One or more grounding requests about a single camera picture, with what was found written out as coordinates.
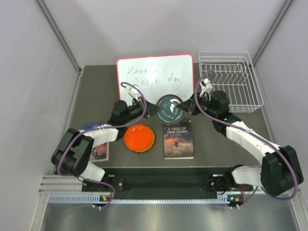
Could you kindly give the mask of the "dark teal ceramic plate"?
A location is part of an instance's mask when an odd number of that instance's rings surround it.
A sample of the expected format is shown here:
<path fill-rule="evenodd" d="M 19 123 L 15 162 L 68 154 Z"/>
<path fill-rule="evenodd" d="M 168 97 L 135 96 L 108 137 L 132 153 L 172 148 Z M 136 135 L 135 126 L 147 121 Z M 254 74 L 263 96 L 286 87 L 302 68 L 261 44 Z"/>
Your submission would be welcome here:
<path fill-rule="evenodd" d="M 183 103 L 182 99 L 176 95 L 162 96 L 156 103 L 163 108 L 156 114 L 158 120 L 166 125 L 179 123 L 184 117 L 184 112 L 177 107 L 181 103 Z"/>

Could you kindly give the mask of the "lime green plate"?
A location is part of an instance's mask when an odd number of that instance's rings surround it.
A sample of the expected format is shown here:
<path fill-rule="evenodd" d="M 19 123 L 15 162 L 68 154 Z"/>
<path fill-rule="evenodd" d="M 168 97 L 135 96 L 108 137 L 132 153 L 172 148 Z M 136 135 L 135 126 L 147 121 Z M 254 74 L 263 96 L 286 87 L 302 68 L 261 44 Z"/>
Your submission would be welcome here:
<path fill-rule="evenodd" d="M 154 132 L 151 129 L 146 130 L 141 142 L 142 152 L 148 151 L 153 146 L 154 142 L 155 142 Z"/>

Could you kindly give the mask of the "orange plate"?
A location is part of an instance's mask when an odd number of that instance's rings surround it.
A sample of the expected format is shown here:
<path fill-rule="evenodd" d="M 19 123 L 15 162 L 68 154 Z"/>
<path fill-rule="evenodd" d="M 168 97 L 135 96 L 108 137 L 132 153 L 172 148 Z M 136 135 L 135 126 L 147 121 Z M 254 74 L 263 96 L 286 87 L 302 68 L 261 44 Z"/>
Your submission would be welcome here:
<path fill-rule="evenodd" d="M 124 143 L 128 149 L 136 153 L 142 153 L 142 138 L 146 130 L 150 128 L 146 125 L 136 124 L 128 128 L 124 135 Z"/>

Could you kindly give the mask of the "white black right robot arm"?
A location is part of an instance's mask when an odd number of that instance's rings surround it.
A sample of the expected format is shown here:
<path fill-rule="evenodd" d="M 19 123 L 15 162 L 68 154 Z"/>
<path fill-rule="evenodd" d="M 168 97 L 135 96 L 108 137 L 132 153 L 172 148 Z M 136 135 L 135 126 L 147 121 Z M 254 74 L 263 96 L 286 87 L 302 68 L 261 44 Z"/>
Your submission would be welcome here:
<path fill-rule="evenodd" d="M 294 189 L 303 183 L 304 177 L 295 149 L 282 147 L 259 136 L 229 108 L 229 99 L 223 91 L 202 97 L 194 93 L 177 106 L 194 116 L 204 114 L 212 120 L 215 130 L 248 151 L 260 167 L 236 165 L 224 173 L 224 183 L 229 190 L 237 190 L 242 184 L 258 186 L 272 197 Z"/>

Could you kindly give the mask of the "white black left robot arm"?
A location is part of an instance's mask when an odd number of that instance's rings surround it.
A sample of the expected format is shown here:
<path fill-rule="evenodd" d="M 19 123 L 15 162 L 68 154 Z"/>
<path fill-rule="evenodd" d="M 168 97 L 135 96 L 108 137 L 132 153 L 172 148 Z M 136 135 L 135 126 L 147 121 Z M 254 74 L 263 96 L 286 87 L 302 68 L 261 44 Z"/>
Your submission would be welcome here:
<path fill-rule="evenodd" d="M 134 119 L 148 118 L 163 110 L 163 107 L 143 99 L 134 99 L 128 106 L 123 100 L 116 101 L 107 123 L 88 130 L 68 129 L 55 149 L 51 163 L 60 176 L 74 176 L 92 181 L 99 191 L 109 186 L 108 174 L 90 161 L 93 148 L 114 142 L 124 137 Z"/>

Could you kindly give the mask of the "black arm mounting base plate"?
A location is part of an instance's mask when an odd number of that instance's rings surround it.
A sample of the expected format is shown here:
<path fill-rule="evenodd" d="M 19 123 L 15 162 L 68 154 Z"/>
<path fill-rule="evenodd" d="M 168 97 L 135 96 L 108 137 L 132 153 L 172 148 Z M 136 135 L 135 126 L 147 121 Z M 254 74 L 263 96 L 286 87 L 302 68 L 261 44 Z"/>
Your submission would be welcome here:
<path fill-rule="evenodd" d="M 240 191 L 228 167 L 110 167 L 104 184 L 84 180 L 83 192 L 110 193 L 116 199 L 207 199 Z"/>

